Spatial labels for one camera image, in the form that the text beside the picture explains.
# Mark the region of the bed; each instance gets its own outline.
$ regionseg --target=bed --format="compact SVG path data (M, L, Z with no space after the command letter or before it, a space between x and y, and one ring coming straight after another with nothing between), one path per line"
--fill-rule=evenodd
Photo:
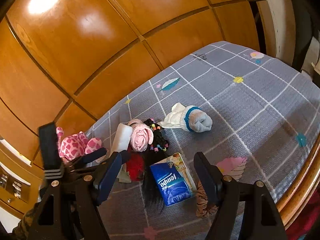
M319 183L319 88L278 59L221 41L142 84L86 133L101 138L110 149L119 123L134 118L161 121L177 102L200 107L213 125L204 133L165 129L169 153L182 154L196 183L192 162L197 151L211 164L242 157L239 181L262 180L287 228ZM140 186L140 182L116 182L99 207L111 239L204 239L214 215L196 217L195 198L161 212L144 207ZM243 210L240 203L231 239L237 239Z

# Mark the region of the pink leopard print plush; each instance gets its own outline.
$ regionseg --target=pink leopard print plush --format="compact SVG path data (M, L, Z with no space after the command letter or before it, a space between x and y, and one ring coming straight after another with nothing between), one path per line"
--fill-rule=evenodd
M58 152L59 156L65 161L69 162L76 157L92 153L102 146L100 138L92 138L88 140L83 132L65 137L62 142L61 138L64 134L61 127L56 129L58 135Z

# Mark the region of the brown leopard print cloth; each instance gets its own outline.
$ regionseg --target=brown leopard print cloth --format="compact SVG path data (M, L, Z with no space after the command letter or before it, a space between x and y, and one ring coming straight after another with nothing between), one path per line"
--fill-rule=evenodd
M203 189L201 181L198 182L196 191L197 211L196 215L199 218L206 218L217 212L218 207L215 205L208 205L208 197Z

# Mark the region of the tissue box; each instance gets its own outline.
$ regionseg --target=tissue box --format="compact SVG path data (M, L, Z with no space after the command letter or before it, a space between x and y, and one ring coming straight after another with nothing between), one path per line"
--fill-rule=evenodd
M175 153L150 168L166 206L195 195L196 185L180 153Z

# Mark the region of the wooden bed frame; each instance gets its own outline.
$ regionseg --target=wooden bed frame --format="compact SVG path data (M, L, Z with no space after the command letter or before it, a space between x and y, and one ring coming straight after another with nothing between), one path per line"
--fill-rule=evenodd
M305 207L320 181L320 133L299 174L277 202L285 229Z

